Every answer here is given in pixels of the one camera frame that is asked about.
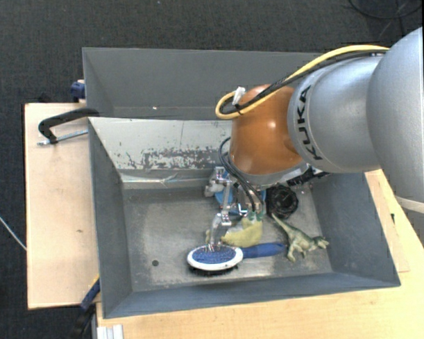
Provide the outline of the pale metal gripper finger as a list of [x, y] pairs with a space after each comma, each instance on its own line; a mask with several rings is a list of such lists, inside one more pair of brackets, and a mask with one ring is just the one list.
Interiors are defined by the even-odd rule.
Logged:
[[214, 245], [217, 239], [217, 233], [222, 226], [222, 216], [215, 215], [211, 222], [210, 228], [205, 233], [205, 244]]
[[232, 226], [232, 223], [231, 223], [230, 220], [225, 220], [224, 218], [222, 218], [222, 226], [218, 230], [216, 243], [214, 245], [211, 245], [212, 251], [214, 251], [216, 249], [216, 247], [218, 247], [221, 244], [222, 236], [224, 236], [227, 233], [228, 229], [231, 226]]

